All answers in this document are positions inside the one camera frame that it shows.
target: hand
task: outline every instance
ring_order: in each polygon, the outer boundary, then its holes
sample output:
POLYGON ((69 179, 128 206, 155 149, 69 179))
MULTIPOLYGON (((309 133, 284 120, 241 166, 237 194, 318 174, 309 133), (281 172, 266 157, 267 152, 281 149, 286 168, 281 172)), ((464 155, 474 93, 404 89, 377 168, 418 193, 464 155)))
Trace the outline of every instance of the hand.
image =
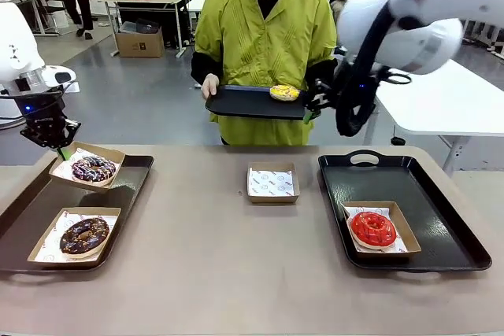
POLYGON ((210 96, 217 94, 217 87, 219 86, 219 78, 214 74, 208 74, 203 82, 202 96, 208 100, 210 96))

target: red frosted donut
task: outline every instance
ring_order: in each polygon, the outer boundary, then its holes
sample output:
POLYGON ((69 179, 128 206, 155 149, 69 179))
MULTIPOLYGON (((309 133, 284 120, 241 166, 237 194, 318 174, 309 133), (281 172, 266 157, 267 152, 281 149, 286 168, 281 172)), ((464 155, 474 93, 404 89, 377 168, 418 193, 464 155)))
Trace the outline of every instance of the red frosted donut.
POLYGON ((397 238, 394 224, 375 212, 361 212, 351 222, 350 229, 355 240, 370 249, 388 247, 397 238))

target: black pants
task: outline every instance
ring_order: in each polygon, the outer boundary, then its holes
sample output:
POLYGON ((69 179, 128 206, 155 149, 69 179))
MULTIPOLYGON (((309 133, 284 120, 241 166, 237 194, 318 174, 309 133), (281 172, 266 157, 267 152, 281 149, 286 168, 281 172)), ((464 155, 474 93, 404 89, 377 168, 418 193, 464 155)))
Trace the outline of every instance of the black pants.
POLYGON ((89 4, 89 0, 63 0, 63 2, 74 24, 81 25, 81 27, 87 31, 93 30, 93 20, 91 19, 91 6, 89 4), (76 1, 79 3, 82 20, 77 12, 76 1))

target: black tray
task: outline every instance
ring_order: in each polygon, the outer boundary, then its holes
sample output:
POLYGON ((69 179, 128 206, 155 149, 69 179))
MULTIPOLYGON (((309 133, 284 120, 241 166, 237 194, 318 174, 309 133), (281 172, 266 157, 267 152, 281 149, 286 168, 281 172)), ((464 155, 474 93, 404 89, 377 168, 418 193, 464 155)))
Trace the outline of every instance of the black tray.
POLYGON ((416 159, 360 150, 318 161, 346 255, 353 264, 412 272, 482 271, 491 266, 488 252, 416 159), (354 164, 351 160, 357 155, 373 155, 378 163, 354 164), (340 206, 345 201, 397 202, 421 252, 410 258, 359 257, 340 206))
POLYGON ((297 120, 305 116, 302 93, 295 102, 279 102, 267 87, 223 86, 211 96, 205 107, 219 116, 297 120))
POLYGON ((126 155, 113 187, 103 194, 52 181, 49 170, 54 161, 51 161, 0 215, 0 271, 43 274, 90 271, 101 266, 109 258, 117 237, 133 210, 135 199, 153 161, 153 157, 126 155), (54 217, 61 209, 73 207, 120 208, 120 215, 109 236, 109 242, 96 260, 96 265, 47 268, 27 261, 33 247, 54 217))

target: brown cardboard box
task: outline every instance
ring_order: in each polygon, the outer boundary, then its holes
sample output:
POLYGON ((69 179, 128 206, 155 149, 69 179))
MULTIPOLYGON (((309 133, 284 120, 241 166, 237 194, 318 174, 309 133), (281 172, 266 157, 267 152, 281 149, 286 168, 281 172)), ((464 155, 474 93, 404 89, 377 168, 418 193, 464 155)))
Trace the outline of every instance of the brown cardboard box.
MULTIPOLYGON (((397 232, 401 235, 402 241, 407 248, 407 252, 403 253, 382 253, 379 250, 376 252, 358 252, 359 257, 409 257, 415 253, 421 252, 421 247, 418 244, 417 238, 415 238, 414 233, 406 221, 406 218, 402 214, 399 206, 393 201, 349 201, 343 202, 342 206, 348 206, 350 208, 388 208, 389 215, 392 223, 395 226, 397 232)), ((348 231, 352 234, 350 230, 350 225, 346 222, 348 226, 348 231)))
POLYGON ((281 163, 281 162, 265 162, 265 163, 250 163, 249 168, 246 170, 246 191, 250 202, 254 204, 294 204, 299 197, 299 181, 296 174, 296 169, 294 163, 281 163), (292 172, 292 186, 294 195, 292 196, 282 196, 282 197, 267 197, 267 196, 257 196, 250 192, 250 170, 254 171, 275 171, 275 172, 292 172))
MULTIPOLYGON (((96 265, 99 264, 100 261, 100 256, 102 255, 103 251, 105 250, 105 247, 107 243, 110 240, 110 237, 107 237, 107 239, 103 242, 104 246, 101 251, 97 253, 97 258, 93 261, 72 261, 72 262, 50 262, 50 261, 35 261, 35 258, 37 257, 37 254, 39 253, 40 249, 42 248, 44 242, 46 241, 47 236, 50 234, 50 232, 53 230, 54 226, 56 225, 57 220, 61 217, 61 215, 67 212, 68 214, 79 214, 82 216, 86 215, 96 215, 96 216, 119 216, 120 214, 120 209, 119 208, 63 208, 57 216, 54 217, 53 221, 49 225, 49 227, 46 229, 46 232, 43 233, 43 235, 40 237, 39 241, 37 244, 35 244, 35 247, 33 247, 33 250, 31 251, 30 255, 28 256, 28 261, 34 263, 34 264, 39 264, 43 266, 48 266, 54 268, 55 266, 62 267, 62 268, 68 268, 71 266, 78 266, 79 268, 92 268, 95 267, 96 265)), ((111 230, 109 236, 115 232, 115 228, 111 230)))
MULTIPOLYGON (((117 172, 119 172, 120 167, 123 164, 123 159, 125 157, 125 154, 122 153, 121 151, 104 149, 103 147, 88 145, 87 143, 81 143, 81 142, 72 142, 72 144, 68 147, 65 147, 64 150, 68 155, 72 155, 76 152, 78 148, 89 151, 90 153, 94 153, 100 157, 104 157, 105 159, 113 161, 114 163, 118 163, 119 168, 117 169, 117 172)), ((59 181, 67 185, 77 186, 78 188, 92 190, 94 192, 99 193, 105 193, 108 189, 113 187, 113 183, 114 181, 116 181, 117 173, 116 176, 113 178, 112 182, 104 186, 96 186, 91 183, 89 184, 78 183, 77 181, 73 181, 71 179, 64 179, 60 176, 53 175, 54 169, 56 169, 56 167, 59 166, 61 162, 63 162, 63 159, 61 157, 58 157, 54 162, 53 166, 49 170, 49 175, 51 179, 54 181, 59 181)))
POLYGON ((159 58, 165 53, 161 28, 156 34, 116 33, 121 57, 159 58))

